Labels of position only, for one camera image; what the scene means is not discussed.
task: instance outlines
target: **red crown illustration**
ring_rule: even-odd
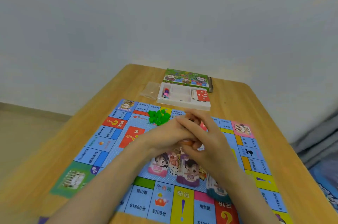
[[[166,205],[166,202],[163,201],[162,198],[159,198],[159,199],[155,200],[155,205],[164,207]]]

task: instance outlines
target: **person's right hand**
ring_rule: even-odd
[[[200,126],[183,116],[176,117],[175,119],[178,123],[188,129],[204,144],[204,150],[201,151],[188,145],[182,145],[184,152],[218,182],[227,179],[227,177],[240,170],[226,137],[210,115],[205,111],[196,109],[188,109],[185,112],[201,119],[209,132],[204,131]]]

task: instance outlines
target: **hand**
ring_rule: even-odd
[[[202,145],[202,143],[196,139],[194,134],[180,125],[176,119],[177,118],[174,118],[138,138],[138,140],[146,142],[145,144],[150,149],[151,157],[158,156],[164,152],[173,151],[175,148],[180,147],[178,142],[183,139],[193,140],[194,143],[192,147],[194,149],[197,149]]]
[[[199,165],[201,165],[216,180],[224,180],[226,176],[239,170],[239,165],[231,151],[226,137],[207,112],[188,109],[186,113],[201,119],[209,132],[204,131],[197,124],[187,118],[176,117],[176,121],[195,135],[204,144],[204,150],[198,151],[187,145],[182,145],[183,150]]]

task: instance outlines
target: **white wall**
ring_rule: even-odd
[[[338,0],[0,0],[0,101],[74,114],[125,64],[251,86],[289,141],[332,113]]]

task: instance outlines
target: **person's left hand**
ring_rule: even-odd
[[[180,147],[180,141],[183,139],[191,139],[194,141],[192,147],[197,149],[201,147],[202,143],[190,131],[179,124],[176,119],[184,118],[184,116],[177,116],[174,119],[158,126],[142,136],[139,139],[146,140],[147,146],[151,150],[152,157],[160,155],[164,152],[170,152],[175,148]]]

